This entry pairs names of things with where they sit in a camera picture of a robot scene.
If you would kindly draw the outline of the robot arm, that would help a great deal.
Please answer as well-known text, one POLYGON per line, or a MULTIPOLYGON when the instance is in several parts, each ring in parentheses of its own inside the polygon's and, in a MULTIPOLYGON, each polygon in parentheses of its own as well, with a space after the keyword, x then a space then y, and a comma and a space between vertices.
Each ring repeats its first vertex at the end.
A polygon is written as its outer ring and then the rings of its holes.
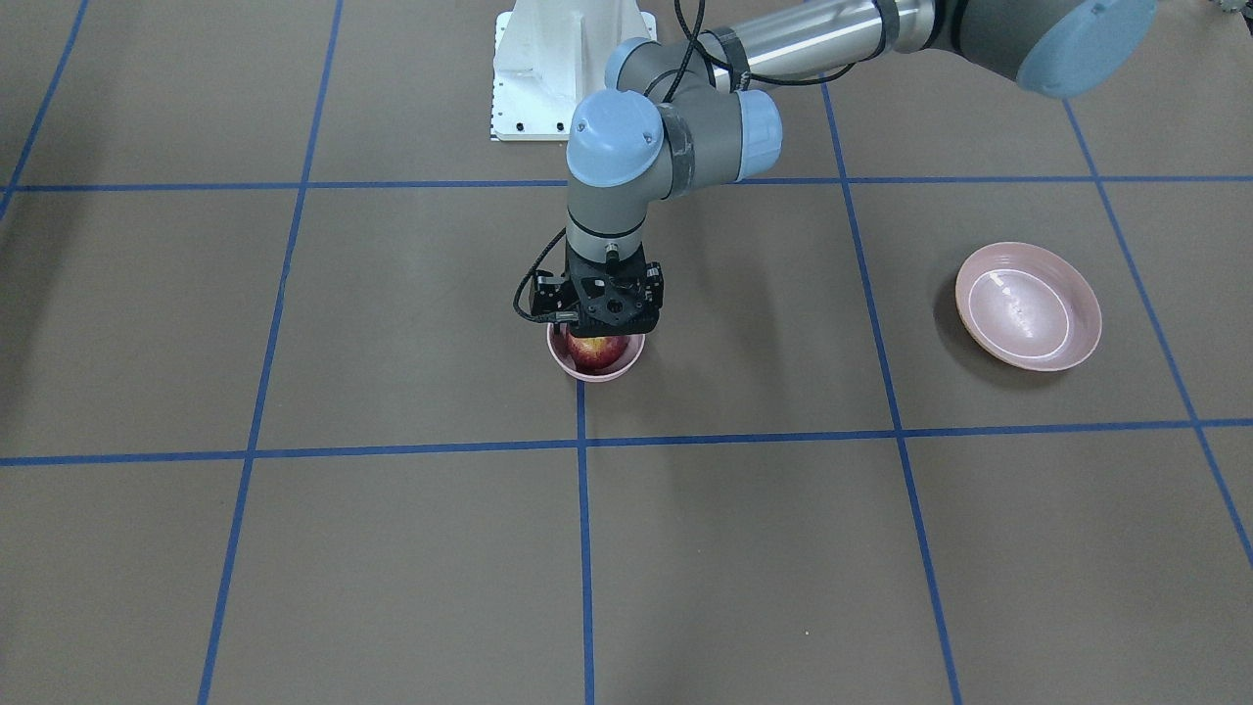
POLYGON ((730 26, 683 20, 670 45, 623 41, 605 86, 570 119, 563 272, 530 268, 514 308, 578 338, 653 331, 664 275, 643 250, 649 207, 771 170, 783 144, 776 86, 938 49, 1069 99, 1121 68, 1155 14, 1154 1, 809 1, 730 26))

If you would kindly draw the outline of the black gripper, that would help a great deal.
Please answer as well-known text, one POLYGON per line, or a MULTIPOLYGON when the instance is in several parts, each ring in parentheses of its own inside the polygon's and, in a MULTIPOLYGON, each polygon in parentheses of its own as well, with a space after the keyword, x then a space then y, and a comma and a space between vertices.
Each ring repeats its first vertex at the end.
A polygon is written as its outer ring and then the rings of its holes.
POLYGON ((662 321, 662 264, 644 250, 623 260, 595 262, 568 250, 568 278, 576 291, 576 338, 619 338, 652 333, 662 321))

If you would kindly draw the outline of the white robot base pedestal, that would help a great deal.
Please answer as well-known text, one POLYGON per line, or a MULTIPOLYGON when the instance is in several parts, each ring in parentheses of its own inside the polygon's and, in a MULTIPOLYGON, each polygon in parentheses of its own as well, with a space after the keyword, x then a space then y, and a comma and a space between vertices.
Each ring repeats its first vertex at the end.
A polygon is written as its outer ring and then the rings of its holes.
POLYGON ((578 103, 605 86, 611 53, 658 36, 635 1, 516 1, 492 28, 489 135, 500 142, 568 140, 578 103))

